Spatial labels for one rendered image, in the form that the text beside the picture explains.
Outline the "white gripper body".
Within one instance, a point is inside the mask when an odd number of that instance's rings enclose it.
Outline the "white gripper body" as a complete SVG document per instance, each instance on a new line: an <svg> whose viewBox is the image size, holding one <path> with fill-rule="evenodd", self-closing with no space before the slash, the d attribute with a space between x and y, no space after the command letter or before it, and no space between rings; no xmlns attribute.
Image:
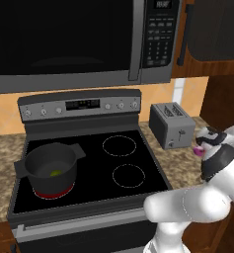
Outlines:
<svg viewBox="0 0 234 253"><path fill-rule="evenodd" d="M222 131L218 131L211 126L204 126L196 135L195 141L198 145L203 143L210 144L212 146L220 144L227 134Z"/></svg>

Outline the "dark grey pot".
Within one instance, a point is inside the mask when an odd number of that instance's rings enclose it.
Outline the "dark grey pot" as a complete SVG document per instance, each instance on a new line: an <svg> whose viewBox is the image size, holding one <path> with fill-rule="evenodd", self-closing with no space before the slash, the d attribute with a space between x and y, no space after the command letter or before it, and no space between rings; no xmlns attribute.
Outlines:
<svg viewBox="0 0 234 253"><path fill-rule="evenodd" d="M86 156L78 143L67 145L59 142L42 145L26 158L14 163L18 179L28 178L41 198L58 198L69 191L77 176L78 160ZM62 174L50 177L53 170Z"/></svg>

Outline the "silver toaster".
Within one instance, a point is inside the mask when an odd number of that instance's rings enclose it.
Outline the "silver toaster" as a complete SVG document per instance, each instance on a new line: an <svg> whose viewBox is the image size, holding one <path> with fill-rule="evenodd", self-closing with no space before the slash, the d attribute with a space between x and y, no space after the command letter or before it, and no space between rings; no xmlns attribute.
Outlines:
<svg viewBox="0 0 234 253"><path fill-rule="evenodd" d="M176 102L152 104L149 127L164 150L192 145L195 121Z"/></svg>

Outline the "tall wooden cupboard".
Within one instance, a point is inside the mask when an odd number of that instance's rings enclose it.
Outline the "tall wooden cupboard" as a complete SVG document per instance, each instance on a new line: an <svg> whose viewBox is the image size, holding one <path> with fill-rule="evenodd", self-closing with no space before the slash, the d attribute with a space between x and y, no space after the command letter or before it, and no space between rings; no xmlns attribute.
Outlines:
<svg viewBox="0 0 234 253"><path fill-rule="evenodd" d="M208 79L200 117L219 130L234 125L234 75L211 76Z"/></svg>

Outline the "wooden glass-front cupboard door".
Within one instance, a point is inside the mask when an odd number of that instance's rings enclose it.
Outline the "wooden glass-front cupboard door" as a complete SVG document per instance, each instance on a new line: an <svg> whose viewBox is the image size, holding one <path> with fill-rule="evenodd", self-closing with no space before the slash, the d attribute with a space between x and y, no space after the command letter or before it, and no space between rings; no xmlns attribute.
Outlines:
<svg viewBox="0 0 234 253"><path fill-rule="evenodd" d="M194 4L183 66L186 5ZM172 77L234 75L234 0L183 0Z"/></svg>

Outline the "wooden base cupboard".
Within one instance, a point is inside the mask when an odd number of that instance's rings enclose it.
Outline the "wooden base cupboard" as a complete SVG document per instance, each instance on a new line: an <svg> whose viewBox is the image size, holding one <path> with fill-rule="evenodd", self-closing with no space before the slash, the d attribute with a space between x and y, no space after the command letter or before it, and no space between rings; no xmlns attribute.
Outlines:
<svg viewBox="0 0 234 253"><path fill-rule="evenodd" d="M10 246L14 243L15 239L9 223L0 222L0 253L11 253Z"/></svg>
<svg viewBox="0 0 234 253"><path fill-rule="evenodd" d="M234 205L221 221L190 224L183 241L192 253L234 253Z"/></svg>

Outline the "black and silver stove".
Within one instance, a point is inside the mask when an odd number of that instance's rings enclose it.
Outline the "black and silver stove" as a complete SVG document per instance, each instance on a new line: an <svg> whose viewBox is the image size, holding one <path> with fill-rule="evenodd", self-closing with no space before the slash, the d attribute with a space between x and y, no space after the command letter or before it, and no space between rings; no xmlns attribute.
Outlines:
<svg viewBox="0 0 234 253"><path fill-rule="evenodd" d="M131 103L138 107L133 109ZM118 104L124 102L124 109ZM111 104L110 110L105 104ZM42 145L78 143L86 156L78 160L77 176L68 192L41 198L28 178L18 179L7 219L34 226L86 216L143 208L145 198L171 185L138 125L141 93L110 89L50 93L18 101L26 129L24 159ZM41 109L47 114L42 116ZM27 117L25 111L32 115ZM156 231L146 220L19 243L11 253L142 253Z"/></svg>

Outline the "black and silver microwave oven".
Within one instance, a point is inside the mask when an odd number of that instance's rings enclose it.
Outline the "black and silver microwave oven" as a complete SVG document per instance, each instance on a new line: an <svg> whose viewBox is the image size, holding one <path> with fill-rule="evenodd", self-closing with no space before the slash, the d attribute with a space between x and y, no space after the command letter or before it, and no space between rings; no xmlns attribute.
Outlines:
<svg viewBox="0 0 234 253"><path fill-rule="evenodd" d="M183 0L144 0L129 81L133 0L0 0L0 94L167 83Z"/></svg>

